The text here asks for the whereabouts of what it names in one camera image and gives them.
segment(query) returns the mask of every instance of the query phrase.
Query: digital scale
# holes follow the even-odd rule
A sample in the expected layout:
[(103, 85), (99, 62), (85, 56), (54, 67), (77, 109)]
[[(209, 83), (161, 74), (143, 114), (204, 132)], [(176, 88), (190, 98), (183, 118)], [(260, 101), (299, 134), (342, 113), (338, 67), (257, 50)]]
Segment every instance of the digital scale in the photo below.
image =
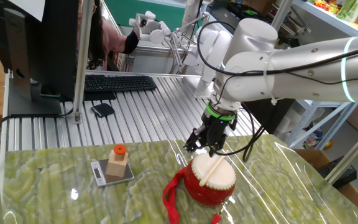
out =
[(125, 168), (125, 173), (123, 177), (106, 175), (106, 169), (108, 163), (109, 163), (109, 159), (91, 162), (92, 172), (98, 187), (105, 187), (112, 184), (119, 184), (119, 183), (130, 181), (134, 178), (134, 174), (132, 173), (132, 170), (128, 164), (127, 167)]

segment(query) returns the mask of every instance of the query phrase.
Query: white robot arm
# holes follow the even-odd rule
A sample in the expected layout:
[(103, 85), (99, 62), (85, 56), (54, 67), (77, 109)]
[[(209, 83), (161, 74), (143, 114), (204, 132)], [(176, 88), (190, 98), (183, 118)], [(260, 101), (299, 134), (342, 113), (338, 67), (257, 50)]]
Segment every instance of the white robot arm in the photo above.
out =
[(148, 40), (155, 44), (161, 44), (165, 36), (171, 33), (164, 21), (156, 21), (155, 14), (150, 11), (136, 14), (135, 19), (129, 19), (129, 25), (139, 27), (140, 40)]
[(358, 101), (358, 37), (289, 50), (275, 50), (276, 40), (277, 32), (270, 25), (255, 19), (240, 21), (216, 72), (203, 125), (185, 144), (188, 151), (209, 146), (212, 155), (222, 149), (224, 130), (235, 128), (236, 111), (243, 101)]

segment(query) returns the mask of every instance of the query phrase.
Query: person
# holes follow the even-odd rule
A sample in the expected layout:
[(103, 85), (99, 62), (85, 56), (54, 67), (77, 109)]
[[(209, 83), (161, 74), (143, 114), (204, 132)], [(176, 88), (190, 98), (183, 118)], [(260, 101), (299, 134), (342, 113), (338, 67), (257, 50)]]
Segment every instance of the person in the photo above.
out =
[(102, 16), (100, 0), (94, 0), (89, 36), (88, 64), (89, 70), (107, 70), (108, 53), (132, 53), (139, 43), (139, 27), (128, 36), (119, 34)]

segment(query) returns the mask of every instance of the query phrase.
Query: orange cap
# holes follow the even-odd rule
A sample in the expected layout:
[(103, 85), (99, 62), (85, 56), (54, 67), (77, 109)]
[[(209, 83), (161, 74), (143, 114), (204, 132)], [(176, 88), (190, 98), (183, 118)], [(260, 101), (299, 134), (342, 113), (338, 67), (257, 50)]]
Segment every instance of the orange cap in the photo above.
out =
[(114, 147), (114, 153), (117, 155), (124, 155), (127, 152), (127, 148), (123, 145), (116, 145)]

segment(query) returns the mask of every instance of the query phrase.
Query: computer monitor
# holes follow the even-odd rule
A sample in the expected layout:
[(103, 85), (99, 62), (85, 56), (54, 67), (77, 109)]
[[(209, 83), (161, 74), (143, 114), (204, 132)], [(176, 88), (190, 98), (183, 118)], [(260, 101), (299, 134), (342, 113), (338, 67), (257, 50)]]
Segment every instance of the computer monitor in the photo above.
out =
[(73, 98), (78, 6), (78, 0), (47, 0), (41, 22), (0, 0), (0, 59), (14, 74), (9, 84), (10, 115), (60, 114), (58, 98), (41, 96), (41, 85)]

